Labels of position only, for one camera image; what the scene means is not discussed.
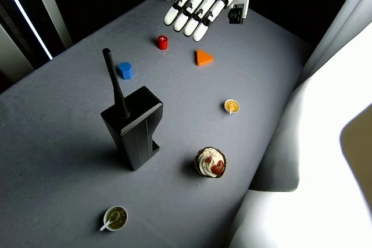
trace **orange triangle block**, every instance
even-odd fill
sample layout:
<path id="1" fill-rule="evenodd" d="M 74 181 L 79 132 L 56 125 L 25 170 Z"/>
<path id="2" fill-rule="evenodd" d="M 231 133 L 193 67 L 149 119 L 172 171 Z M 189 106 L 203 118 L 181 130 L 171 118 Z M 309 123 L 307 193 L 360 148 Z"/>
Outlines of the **orange triangle block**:
<path id="1" fill-rule="evenodd" d="M 206 53 L 205 51 L 202 51 L 201 49 L 198 49 L 196 51 L 196 65 L 198 66 L 204 66 L 209 63 L 212 63 L 213 56 L 209 53 Z"/>

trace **robot finger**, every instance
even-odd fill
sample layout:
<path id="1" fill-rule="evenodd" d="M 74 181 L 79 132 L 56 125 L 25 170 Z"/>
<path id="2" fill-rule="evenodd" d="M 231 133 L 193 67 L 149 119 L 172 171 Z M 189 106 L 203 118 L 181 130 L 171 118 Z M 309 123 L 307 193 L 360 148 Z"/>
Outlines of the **robot finger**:
<path id="1" fill-rule="evenodd" d="M 207 12 L 207 14 L 194 32 L 194 36 L 192 37 L 192 39 L 194 39 L 195 42 L 199 42 L 203 38 L 211 23 L 221 13 L 224 7 L 225 3 L 221 0 L 217 0 L 216 3 L 214 3 L 211 10 Z"/>
<path id="2" fill-rule="evenodd" d="M 167 12 L 167 14 L 164 17 L 164 24 L 165 25 L 169 26 L 169 25 L 172 24 L 174 19 L 177 17 L 179 11 L 181 10 L 181 8 L 185 5 L 185 3 L 187 1 L 188 0 L 176 0 L 173 3 L 173 6 L 169 9 L 169 11 Z"/>
<path id="3" fill-rule="evenodd" d="M 173 29 L 175 31 L 180 31 L 192 16 L 197 7 L 202 3 L 203 0 L 190 0 L 183 9 L 182 13 L 178 16 L 176 22 L 174 23 Z"/>
<path id="4" fill-rule="evenodd" d="M 198 24 L 202 21 L 206 12 L 212 7 L 216 0 L 204 0 L 198 10 L 192 15 L 191 20 L 186 24 L 184 34 L 185 36 L 190 36 L 194 33 Z"/>

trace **gray table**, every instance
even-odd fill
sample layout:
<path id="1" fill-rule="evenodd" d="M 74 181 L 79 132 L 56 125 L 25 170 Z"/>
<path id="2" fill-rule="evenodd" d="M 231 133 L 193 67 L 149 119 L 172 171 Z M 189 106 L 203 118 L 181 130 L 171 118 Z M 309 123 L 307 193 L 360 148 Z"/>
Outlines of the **gray table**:
<path id="1" fill-rule="evenodd" d="M 199 43 L 163 24 L 170 3 L 148 0 L 82 40 L 0 95 L 1 247 L 218 247 L 257 169 L 309 46 L 249 11 L 226 11 Z M 169 48 L 154 44 L 169 36 Z M 125 95 L 146 85 L 164 102 L 159 153 L 136 172 L 117 156 L 100 112 L 113 103 L 102 49 L 130 62 Z M 197 67 L 194 52 L 214 55 Z M 221 104 L 238 100 L 229 116 Z M 191 167 L 215 146 L 220 179 Z M 120 204 L 126 227 L 102 233 Z"/>

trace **green liquid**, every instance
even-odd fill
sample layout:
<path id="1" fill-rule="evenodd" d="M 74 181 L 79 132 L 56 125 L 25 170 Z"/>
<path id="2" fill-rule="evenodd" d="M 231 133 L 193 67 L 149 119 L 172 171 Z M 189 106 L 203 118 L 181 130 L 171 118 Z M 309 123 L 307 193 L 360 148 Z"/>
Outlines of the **green liquid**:
<path id="1" fill-rule="evenodd" d="M 113 214 L 115 211 L 118 211 L 120 213 L 120 217 L 118 220 L 112 222 L 109 225 L 110 229 L 120 229 L 127 221 L 127 213 L 124 211 L 124 209 L 122 209 L 121 207 L 114 207 L 108 212 L 105 222 L 109 221 L 111 214 Z"/>

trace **cup with orange content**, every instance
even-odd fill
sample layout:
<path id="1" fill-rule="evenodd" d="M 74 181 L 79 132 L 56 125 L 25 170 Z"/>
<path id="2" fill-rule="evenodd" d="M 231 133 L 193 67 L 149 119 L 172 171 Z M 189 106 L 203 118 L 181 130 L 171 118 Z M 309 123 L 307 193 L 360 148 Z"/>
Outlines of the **cup with orange content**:
<path id="1" fill-rule="evenodd" d="M 238 101 L 234 99 L 226 100 L 224 108 L 225 108 L 225 111 L 230 114 L 237 113 L 240 111 L 240 105 Z"/>

